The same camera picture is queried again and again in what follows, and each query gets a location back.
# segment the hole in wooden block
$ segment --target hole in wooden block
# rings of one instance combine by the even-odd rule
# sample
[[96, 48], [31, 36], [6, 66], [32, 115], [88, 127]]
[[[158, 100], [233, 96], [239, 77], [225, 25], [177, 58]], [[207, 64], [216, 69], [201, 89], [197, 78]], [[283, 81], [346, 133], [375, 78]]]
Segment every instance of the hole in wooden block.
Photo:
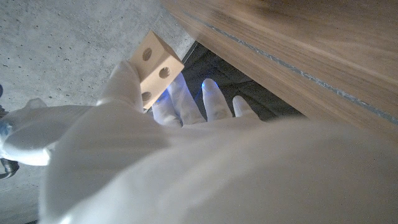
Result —
[[161, 69], [159, 72], [159, 77], [160, 78], [167, 78], [170, 75], [170, 69], [167, 67], [164, 67]]
[[144, 53], [142, 54], [142, 59], [144, 61], [148, 61], [150, 59], [150, 56], [152, 55], [152, 49], [147, 48]]
[[148, 101], [150, 99], [150, 97], [152, 96], [152, 94], [147, 91], [147, 92], [143, 93], [141, 96], [142, 96], [143, 101]]

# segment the wooden shelf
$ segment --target wooden shelf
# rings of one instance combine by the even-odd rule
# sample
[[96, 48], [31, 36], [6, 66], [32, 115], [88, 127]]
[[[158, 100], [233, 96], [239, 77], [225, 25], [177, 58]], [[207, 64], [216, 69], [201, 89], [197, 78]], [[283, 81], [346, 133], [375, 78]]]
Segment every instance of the wooden shelf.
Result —
[[161, 0], [199, 43], [311, 119], [398, 143], [398, 2]]

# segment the gloved hand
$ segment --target gloved hand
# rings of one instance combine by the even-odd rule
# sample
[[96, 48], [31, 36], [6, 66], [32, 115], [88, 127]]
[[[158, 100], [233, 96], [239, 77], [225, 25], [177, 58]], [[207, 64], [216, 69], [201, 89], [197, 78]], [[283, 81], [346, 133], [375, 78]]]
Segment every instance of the gloved hand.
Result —
[[[207, 78], [201, 87], [208, 121], [232, 118], [232, 112], [216, 82]], [[237, 117], [259, 119], [241, 96], [234, 97], [233, 106]], [[188, 90], [182, 73], [164, 91], [152, 109], [155, 121], [166, 126], [181, 127], [205, 122]]]
[[40, 223], [397, 223], [396, 148], [342, 125], [266, 124], [239, 96], [232, 118], [209, 79], [203, 100], [211, 122], [179, 75], [153, 106], [159, 125], [117, 65], [56, 146]]

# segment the gray concrete surface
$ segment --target gray concrete surface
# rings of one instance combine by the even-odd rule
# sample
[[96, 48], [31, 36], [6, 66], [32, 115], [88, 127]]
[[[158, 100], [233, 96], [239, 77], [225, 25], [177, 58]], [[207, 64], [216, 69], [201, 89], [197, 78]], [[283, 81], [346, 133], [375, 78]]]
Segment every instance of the gray concrete surface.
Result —
[[[0, 105], [12, 111], [36, 97], [48, 106], [93, 105], [114, 65], [150, 29], [181, 58], [194, 41], [158, 0], [0, 1]], [[43, 170], [21, 165], [0, 180], [0, 223], [38, 219]]]

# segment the wooden cube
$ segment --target wooden cube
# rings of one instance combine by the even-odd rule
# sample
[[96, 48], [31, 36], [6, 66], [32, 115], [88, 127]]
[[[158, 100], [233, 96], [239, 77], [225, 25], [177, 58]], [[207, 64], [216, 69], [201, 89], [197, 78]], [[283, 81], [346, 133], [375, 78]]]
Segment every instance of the wooden cube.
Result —
[[144, 108], [149, 109], [182, 71], [184, 65], [160, 37], [152, 31], [138, 46], [130, 58], [141, 80]]

